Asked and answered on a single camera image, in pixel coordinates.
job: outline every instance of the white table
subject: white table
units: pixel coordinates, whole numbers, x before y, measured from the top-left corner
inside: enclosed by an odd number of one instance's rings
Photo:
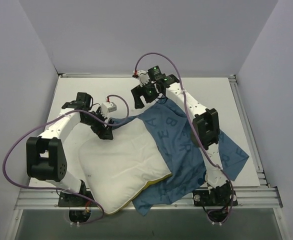
[[[183,78],[182,80],[183,86],[194,98],[209,109],[215,108],[218,111],[220,128],[250,156],[234,181],[234,187],[260,186],[229,79],[201,77]],[[136,85],[138,85],[138,81],[131,77],[61,77],[56,86],[48,121],[57,117],[61,106],[65,102],[75,100],[77,92],[90,94],[95,103],[105,101],[106,96],[110,94],[120,95],[129,104],[130,116],[138,115],[145,111],[146,107],[150,107],[151,104],[146,104],[144,109],[134,108],[131,89]],[[126,115],[124,103],[117,98],[112,98],[111,100],[117,105],[117,111],[112,113],[111,117],[124,118]],[[78,150],[87,140],[96,137],[88,126],[78,124],[63,144],[68,171],[84,181],[86,180],[79,163]],[[29,185],[33,187],[52,187],[50,183],[39,181],[35,178],[30,180]]]

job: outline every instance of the white pillow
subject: white pillow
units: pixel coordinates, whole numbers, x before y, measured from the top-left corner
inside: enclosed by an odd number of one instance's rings
[[[116,213],[149,185],[172,175],[142,120],[112,132],[113,140],[95,137],[79,149],[88,187],[106,214]]]

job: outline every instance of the gray wall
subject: gray wall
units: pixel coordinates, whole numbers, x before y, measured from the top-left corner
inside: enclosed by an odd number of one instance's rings
[[[279,0],[238,74],[266,176],[293,236],[293,0]]]
[[[17,138],[46,120],[57,78],[20,3],[0,0],[0,240],[19,192],[2,175],[3,158]],[[25,183],[25,165],[22,143],[9,159],[9,175]]]
[[[239,72],[277,0],[20,2],[59,73],[129,75],[159,51],[185,77],[218,77]],[[159,57],[143,62],[172,71]]]

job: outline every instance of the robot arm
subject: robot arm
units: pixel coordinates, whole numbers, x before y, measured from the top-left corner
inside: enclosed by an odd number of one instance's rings
[[[157,99],[160,94],[163,94],[175,102],[185,112],[185,101],[183,91],[179,84],[180,81],[173,74],[166,76],[164,73],[161,73],[158,66],[155,66],[150,68],[147,72],[140,70],[133,75],[133,77],[138,78],[140,81],[140,84],[131,90],[136,109],[144,107],[141,96],[144,97],[147,103],[151,103]],[[185,114],[191,117],[192,124],[211,161],[215,165],[219,165],[222,169],[219,155],[220,128],[218,112],[214,108],[208,109],[199,103],[186,90],[184,90],[184,92],[186,94],[186,106],[188,110]],[[191,132],[191,139],[193,143],[199,147],[193,132]],[[212,165],[208,161],[202,150],[201,153],[206,167],[205,180],[208,189],[216,189],[224,186],[227,183],[226,176],[218,167]]]
[[[79,123],[89,125],[100,139],[113,139],[111,127],[105,126],[93,117],[83,112],[73,112],[66,115],[75,109],[90,111],[92,100],[89,94],[78,92],[76,100],[66,102],[62,106],[58,117],[62,115],[65,117],[47,127],[38,137],[30,137],[27,140],[26,170],[29,177],[46,181],[57,188],[66,189],[73,193],[86,191],[84,182],[68,171],[63,142]],[[117,106],[113,102],[106,101],[96,112],[92,111],[91,113],[105,121],[108,113],[116,110]]]

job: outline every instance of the purple cable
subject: purple cable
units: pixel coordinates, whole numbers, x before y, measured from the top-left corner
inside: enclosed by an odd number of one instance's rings
[[[27,137],[29,134],[33,133],[34,131],[36,131],[36,130],[38,130],[38,129],[42,129],[42,128],[44,128],[44,127],[47,126],[47,125],[53,124],[53,123],[59,121],[60,119],[65,118],[65,117],[66,117],[67,115],[69,115],[69,114],[72,114],[72,113],[84,113],[84,114],[87,114],[87,115],[93,117],[94,119],[96,119],[96,120],[99,121],[100,123],[102,123],[102,124],[106,124],[107,126],[118,126],[118,125],[121,125],[122,123],[124,123],[124,122],[126,121],[126,119],[127,119],[128,116],[129,116],[129,105],[128,105],[128,103],[126,102],[126,100],[125,100],[123,97],[121,97],[121,96],[118,96],[118,95],[115,95],[115,94],[111,94],[111,95],[107,96],[107,98],[108,98],[108,97],[116,97],[116,98],[121,99],[121,100],[124,102],[124,104],[125,104],[125,106],[126,106],[127,114],[126,114],[125,119],[124,119],[122,122],[117,123],[117,124],[106,123],[106,122],[100,120],[99,118],[97,118],[96,116],[94,116],[92,113],[90,113],[90,112],[88,112],[88,111],[84,111],[84,110],[76,109],[76,110],[69,111],[69,112],[67,112],[67,113],[64,114],[64,115],[61,115],[61,116],[57,117],[56,119],[54,119],[54,120],[52,120],[52,121],[49,121],[49,122],[44,123],[44,124],[42,124],[42,125],[40,125],[40,126],[37,126],[37,127],[33,128],[33,129],[31,129],[30,131],[28,131],[27,133],[25,133],[24,135],[22,135],[22,136],[21,136],[21,137],[20,137],[20,138],[19,138],[19,139],[18,139],[18,140],[17,140],[17,141],[11,146],[11,147],[10,147],[10,149],[9,149],[8,152],[6,153],[6,155],[5,155],[5,157],[4,157],[4,160],[3,160],[3,164],[2,164],[2,172],[3,172],[3,175],[4,175],[5,179],[6,179],[10,184],[12,184],[12,185],[14,185],[14,186],[16,186],[16,187],[22,188],[22,189],[32,189],[32,190],[54,190],[54,191],[55,191],[55,190],[59,190],[59,191],[68,192],[68,193],[70,193],[70,194],[73,194],[73,195],[76,195],[76,196],[78,196],[78,197],[84,198],[84,199],[86,199],[86,200],[88,200],[88,201],[90,201],[90,202],[96,204],[96,205],[101,209],[101,211],[102,211],[102,215],[101,215],[101,216],[99,216],[99,217],[97,217],[97,218],[94,218],[94,219],[92,219],[92,220],[90,220],[90,221],[82,222],[82,223],[80,223],[80,224],[89,224],[89,223],[93,223],[93,222],[96,222],[96,221],[102,219],[102,218],[104,217],[104,215],[105,215],[105,211],[104,211],[103,207],[102,207],[98,202],[94,201],[93,199],[91,199],[91,198],[89,198],[89,197],[87,197],[87,196],[84,196],[84,195],[82,195],[82,194],[76,193],[76,192],[71,192],[71,191],[69,191],[69,190],[65,190],[65,189],[60,188],[60,187],[36,187],[36,186],[27,186],[27,185],[19,184],[19,183],[13,181],[13,180],[8,176],[8,174],[7,174],[7,170],[6,170],[6,165],[7,165],[8,158],[9,158],[10,154],[12,153],[12,151],[15,149],[15,147],[16,147],[16,146],[17,146],[17,145],[18,145],[18,144],[19,144],[19,143],[20,143],[25,137]]]
[[[225,175],[226,179],[227,179],[227,180],[229,181],[229,183],[230,183],[231,190],[232,190],[232,195],[231,195],[231,200],[230,200],[230,209],[229,209],[228,214],[227,214],[227,216],[225,217],[225,219],[224,219],[223,221],[220,222],[221,224],[223,224],[223,223],[225,223],[225,222],[228,220],[229,216],[231,215],[232,208],[233,208],[234,187],[233,187],[233,185],[232,185],[232,182],[231,182],[230,178],[228,177],[228,175],[223,171],[223,169],[221,169],[221,167],[220,167],[218,164],[214,164],[214,163],[211,161],[211,159],[210,159],[210,157],[209,157],[207,151],[205,150],[205,148],[204,148],[202,142],[200,141],[200,138],[199,138],[199,136],[198,136],[198,134],[197,134],[197,131],[196,131],[195,127],[193,126],[192,121],[191,121],[191,118],[190,118],[190,116],[189,116],[189,114],[188,114],[187,95],[186,95],[186,92],[184,91],[185,89],[183,88],[181,75],[180,75],[180,73],[179,73],[179,70],[178,70],[177,66],[171,61],[171,59],[169,59],[167,56],[165,56],[165,55],[163,55],[163,54],[161,54],[161,53],[158,53],[158,52],[148,52],[148,53],[146,53],[146,54],[143,54],[143,55],[137,60],[137,62],[136,62],[136,64],[135,64],[135,67],[134,67],[134,72],[137,71],[137,68],[138,68],[139,62],[140,62],[145,56],[147,56],[147,55],[158,55],[158,56],[161,56],[161,57],[165,58],[166,60],[168,60],[168,61],[171,63],[171,65],[173,66],[173,68],[175,69],[176,74],[177,74],[177,78],[178,78],[179,81],[180,81],[180,87],[181,87],[181,90],[182,90],[182,93],[183,93],[183,97],[184,97],[184,111],[185,111],[185,115],[186,115],[186,118],[187,118],[187,120],[188,120],[188,123],[190,124],[191,129],[192,129],[192,131],[193,131],[193,133],[194,133],[194,136],[195,136],[195,138],[196,138],[196,141],[197,141],[198,145],[200,146],[200,148],[201,148],[203,154],[205,155],[205,157],[206,157],[207,160],[209,161],[209,163],[210,163],[212,166],[214,166],[214,167],[216,167],[216,168],[219,168],[219,169],[221,170],[221,172]],[[207,219],[208,219],[210,222],[212,222],[212,220],[209,218],[209,213],[212,213],[212,212],[214,212],[214,211],[219,211],[219,210],[218,210],[218,209],[212,209],[212,210],[209,210],[209,211],[207,212],[208,215],[207,215],[206,217],[207,217]]]

